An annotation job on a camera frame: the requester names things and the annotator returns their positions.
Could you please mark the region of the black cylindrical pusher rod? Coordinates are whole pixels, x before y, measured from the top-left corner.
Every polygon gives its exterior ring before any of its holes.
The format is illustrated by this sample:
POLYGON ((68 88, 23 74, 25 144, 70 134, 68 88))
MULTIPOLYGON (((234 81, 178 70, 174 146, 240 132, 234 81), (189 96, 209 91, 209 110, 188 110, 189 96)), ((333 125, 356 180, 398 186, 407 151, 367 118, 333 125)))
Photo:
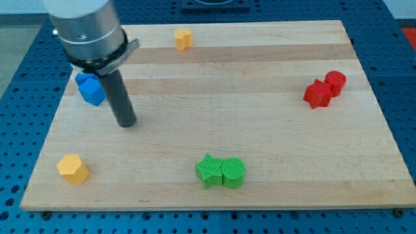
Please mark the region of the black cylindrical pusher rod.
POLYGON ((119 70, 106 75, 99 75, 98 79, 118 125, 120 127, 132 127, 136 123, 137 117, 119 70))

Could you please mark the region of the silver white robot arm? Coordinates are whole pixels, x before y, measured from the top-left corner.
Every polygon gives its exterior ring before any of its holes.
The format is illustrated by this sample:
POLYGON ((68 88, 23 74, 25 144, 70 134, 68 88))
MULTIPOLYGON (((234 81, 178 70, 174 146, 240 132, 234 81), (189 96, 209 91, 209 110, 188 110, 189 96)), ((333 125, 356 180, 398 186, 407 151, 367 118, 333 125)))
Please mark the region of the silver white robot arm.
POLYGON ((93 73, 120 127, 131 127, 137 117, 119 67, 140 46, 130 41, 111 0, 43 0, 69 63, 93 73))

